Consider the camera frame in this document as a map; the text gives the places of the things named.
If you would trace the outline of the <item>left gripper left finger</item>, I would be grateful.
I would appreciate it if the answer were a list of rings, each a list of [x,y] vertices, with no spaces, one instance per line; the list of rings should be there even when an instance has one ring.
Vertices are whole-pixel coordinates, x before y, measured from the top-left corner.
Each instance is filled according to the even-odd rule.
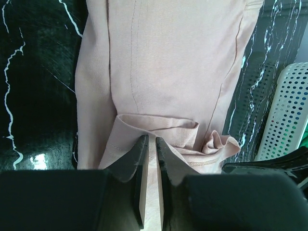
[[[144,226],[147,135],[103,170],[0,175],[3,231],[138,231]]]

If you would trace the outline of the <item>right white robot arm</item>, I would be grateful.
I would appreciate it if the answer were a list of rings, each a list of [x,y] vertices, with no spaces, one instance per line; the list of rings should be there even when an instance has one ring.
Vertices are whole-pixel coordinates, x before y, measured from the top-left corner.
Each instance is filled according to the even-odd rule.
[[[256,162],[226,163],[222,167],[225,174],[270,174],[279,173],[290,177],[299,189],[308,189],[308,149],[300,147],[285,156]]]

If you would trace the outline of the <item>pink t shirt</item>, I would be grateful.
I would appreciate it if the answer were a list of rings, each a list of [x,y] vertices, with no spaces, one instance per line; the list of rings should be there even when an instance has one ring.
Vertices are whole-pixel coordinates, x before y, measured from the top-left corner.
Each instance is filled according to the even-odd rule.
[[[146,231],[162,229],[155,140],[202,174],[240,145],[223,135],[261,0],[89,0],[75,74],[78,169],[149,136]]]

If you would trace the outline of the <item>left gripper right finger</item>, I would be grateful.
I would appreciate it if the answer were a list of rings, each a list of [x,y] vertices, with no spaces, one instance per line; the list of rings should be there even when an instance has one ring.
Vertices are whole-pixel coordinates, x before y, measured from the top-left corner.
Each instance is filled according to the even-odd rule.
[[[287,175],[200,174],[156,139],[165,231],[305,231],[308,190]]]

